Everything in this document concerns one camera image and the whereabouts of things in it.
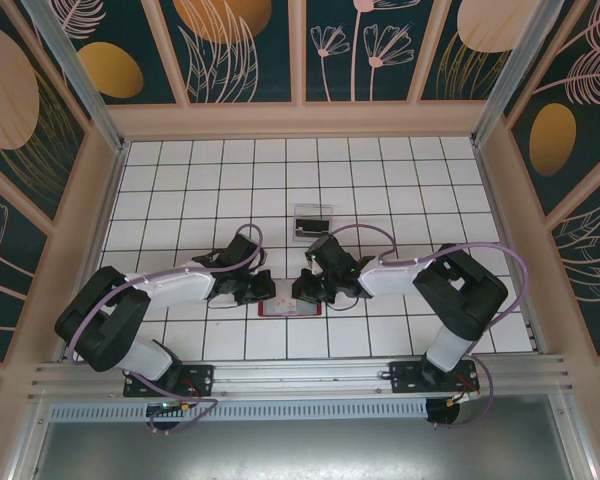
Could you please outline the red leather card holder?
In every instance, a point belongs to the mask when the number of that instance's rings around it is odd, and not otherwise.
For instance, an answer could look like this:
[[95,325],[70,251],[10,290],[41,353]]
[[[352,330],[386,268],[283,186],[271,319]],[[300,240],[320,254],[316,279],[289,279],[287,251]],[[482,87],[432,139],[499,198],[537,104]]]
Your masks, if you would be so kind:
[[273,299],[269,299],[258,304],[258,316],[261,318],[278,318],[278,317],[318,317],[322,314],[322,306],[312,304],[306,301],[297,300],[298,312],[293,316],[278,316],[272,313]]

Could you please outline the black credit card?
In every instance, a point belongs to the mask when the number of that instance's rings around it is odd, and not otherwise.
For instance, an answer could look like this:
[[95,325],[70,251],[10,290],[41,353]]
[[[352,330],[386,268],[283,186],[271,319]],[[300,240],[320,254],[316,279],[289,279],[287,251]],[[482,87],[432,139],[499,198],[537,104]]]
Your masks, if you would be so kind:
[[295,233],[298,237],[319,238],[327,234],[330,221],[317,218],[297,218],[295,220]]

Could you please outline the clear acrylic card stand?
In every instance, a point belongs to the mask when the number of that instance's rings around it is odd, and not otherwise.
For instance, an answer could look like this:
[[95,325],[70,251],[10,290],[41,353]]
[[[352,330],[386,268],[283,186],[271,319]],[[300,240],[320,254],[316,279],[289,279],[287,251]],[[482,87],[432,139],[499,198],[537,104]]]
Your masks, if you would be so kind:
[[294,242],[308,242],[318,238],[298,237],[295,233],[295,220],[297,218],[317,218],[330,221],[332,227],[333,208],[331,206],[322,206],[319,204],[296,204],[294,206],[294,215],[292,221],[292,237]]

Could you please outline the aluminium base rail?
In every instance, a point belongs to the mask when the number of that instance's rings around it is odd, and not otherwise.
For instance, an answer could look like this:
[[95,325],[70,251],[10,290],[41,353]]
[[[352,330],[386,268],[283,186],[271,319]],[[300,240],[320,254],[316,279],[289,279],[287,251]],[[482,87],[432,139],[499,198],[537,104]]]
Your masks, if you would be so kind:
[[[386,357],[280,361],[213,361],[212,396],[220,400],[305,400],[387,397],[389,382],[380,378],[391,360]],[[481,389],[494,394],[563,393],[572,389],[566,363],[557,355],[476,355]],[[125,379],[120,370],[97,373],[68,363],[41,364],[27,387],[30,400],[117,401]]]

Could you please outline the aluminium frame post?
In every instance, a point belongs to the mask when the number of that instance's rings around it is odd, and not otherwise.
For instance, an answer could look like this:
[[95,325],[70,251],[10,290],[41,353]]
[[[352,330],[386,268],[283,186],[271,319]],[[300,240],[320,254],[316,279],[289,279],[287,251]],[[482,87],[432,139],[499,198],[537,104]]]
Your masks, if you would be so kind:
[[480,149],[489,138],[523,77],[539,55],[542,45],[558,21],[567,0],[539,0],[489,94],[471,133],[471,144]]
[[104,0],[19,1],[108,145],[118,153],[122,136],[72,43],[88,39],[104,20]]

